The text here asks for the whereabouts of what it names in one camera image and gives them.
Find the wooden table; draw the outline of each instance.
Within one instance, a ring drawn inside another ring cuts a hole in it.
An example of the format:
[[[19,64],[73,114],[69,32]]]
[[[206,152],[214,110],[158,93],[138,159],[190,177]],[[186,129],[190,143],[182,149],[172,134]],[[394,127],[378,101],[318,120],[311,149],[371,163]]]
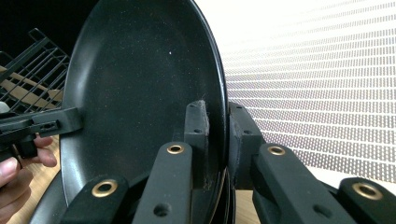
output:
[[[51,150],[55,152],[55,156],[59,161],[59,139],[54,137],[54,142],[49,146]],[[41,196],[50,184],[50,181],[55,177],[60,169],[60,165],[54,168],[48,168],[41,164],[32,164],[27,167],[33,172],[35,178],[33,179],[30,187],[32,189],[32,196],[26,205],[12,217],[8,222],[10,224],[23,224],[28,223],[31,215],[35,211],[37,203],[40,201]],[[236,223],[260,223],[254,210],[253,203],[251,201],[251,190],[238,190],[236,192]]]

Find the black wire rack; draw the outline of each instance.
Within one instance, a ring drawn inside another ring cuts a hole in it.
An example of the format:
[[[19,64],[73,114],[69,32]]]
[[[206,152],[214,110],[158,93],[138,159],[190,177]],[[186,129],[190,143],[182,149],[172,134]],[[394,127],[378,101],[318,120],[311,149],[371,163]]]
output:
[[[34,40],[18,57],[0,51],[0,101],[11,112],[29,113],[62,105],[69,56],[38,29]]]

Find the human hand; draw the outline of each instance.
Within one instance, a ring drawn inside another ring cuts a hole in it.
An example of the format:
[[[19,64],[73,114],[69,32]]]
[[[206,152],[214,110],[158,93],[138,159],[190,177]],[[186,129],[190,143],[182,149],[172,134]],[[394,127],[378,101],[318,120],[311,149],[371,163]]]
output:
[[[37,137],[37,157],[22,160],[25,167],[31,163],[43,163],[45,166],[56,166],[56,158],[49,149],[44,147],[52,143],[51,137]],[[15,158],[0,162],[0,224],[7,223],[18,212],[30,197],[30,182],[33,174],[27,169],[21,169]]]

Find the dark background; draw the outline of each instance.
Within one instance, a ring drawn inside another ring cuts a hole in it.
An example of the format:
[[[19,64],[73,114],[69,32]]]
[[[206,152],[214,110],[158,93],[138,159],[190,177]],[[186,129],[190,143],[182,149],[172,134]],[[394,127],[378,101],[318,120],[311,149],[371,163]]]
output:
[[[0,0],[0,51],[17,57],[34,43],[38,28],[69,56],[98,0]]]

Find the white perforated surface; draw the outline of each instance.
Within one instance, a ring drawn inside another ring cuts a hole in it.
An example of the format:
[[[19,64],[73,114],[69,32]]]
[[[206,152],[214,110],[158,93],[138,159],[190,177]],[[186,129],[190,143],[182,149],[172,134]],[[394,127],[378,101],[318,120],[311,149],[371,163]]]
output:
[[[395,1],[197,1],[230,101],[307,166],[396,183]]]

